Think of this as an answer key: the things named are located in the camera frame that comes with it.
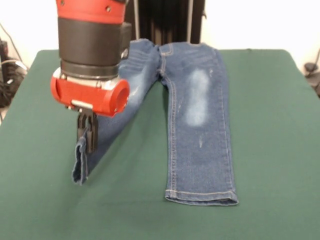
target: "blue denim jeans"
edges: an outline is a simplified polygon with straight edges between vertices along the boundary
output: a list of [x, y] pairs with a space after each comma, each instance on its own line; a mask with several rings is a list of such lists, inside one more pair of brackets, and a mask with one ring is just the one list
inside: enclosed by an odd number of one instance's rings
[[119, 75], [129, 81], [123, 113], [98, 117], [98, 149], [86, 154], [86, 138], [75, 147], [72, 172], [82, 185], [126, 124], [135, 116], [152, 85], [168, 88], [168, 180], [165, 198], [188, 205], [238, 204], [229, 127], [229, 84], [220, 53], [206, 44], [157, 46], [131, 42]]

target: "black cable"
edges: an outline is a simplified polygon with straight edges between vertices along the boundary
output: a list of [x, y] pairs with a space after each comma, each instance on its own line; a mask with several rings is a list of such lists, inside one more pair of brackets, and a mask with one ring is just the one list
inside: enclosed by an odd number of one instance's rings
[[21, 58], [21, 56], [20, 56], [20, 54], [19, 54], [19, 52], [18, 52], [18, 50], [17, 50], [17, 48], [16, 48], [16, 46], [15, 46], [15, 44], [14, 44], [14, 41], [13, 41], [12, 38], [11, 38], [11, 36], [10, 36], [9, 33], [5, 30], [4, 26], [2, 26], [1, 23], [0, 23], [0, 27], [2, 28], [2, 30], [4, 31], [4, 33], [8, 36], [8, 38], [10, 39], [10, 42], [12, 43], [12, 46], [13, 46], [16, 54], [18, 55], [19, 60], [22, 62], [22, 58]]

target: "jeans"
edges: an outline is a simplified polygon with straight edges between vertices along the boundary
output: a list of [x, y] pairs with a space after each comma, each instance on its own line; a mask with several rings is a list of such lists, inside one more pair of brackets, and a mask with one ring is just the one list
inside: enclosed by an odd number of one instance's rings
[[229, 84], [220, 53], [206, 44], [154, 45], [132, 41], [119, 75], [130, 84], [123, 113], [98, 116], [98, 148], [86, 154], [85, 134], [75, 147], [72, 172], [82, 185], [135, 116], [158, 80], [168, 88], [168, 179], [165, 198], [197, 206], [238, 204], [229, 126]]

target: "jeans hem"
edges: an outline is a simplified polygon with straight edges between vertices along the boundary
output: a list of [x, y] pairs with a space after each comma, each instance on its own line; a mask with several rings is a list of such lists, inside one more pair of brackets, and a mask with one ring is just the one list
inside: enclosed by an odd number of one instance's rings
[[193, 193], [166, 190], [165, 198], [168, 201], [193, 206], [233, 206], [239, 203], [233, 191], [213, 193]]

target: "black cylindrical joint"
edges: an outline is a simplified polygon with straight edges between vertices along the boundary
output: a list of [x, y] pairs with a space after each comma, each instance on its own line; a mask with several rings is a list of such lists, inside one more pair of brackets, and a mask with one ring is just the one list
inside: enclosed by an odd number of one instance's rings
[[58, 18], [59, 54], [66, 62], [115, 66], [121, 59], [121, 24]]

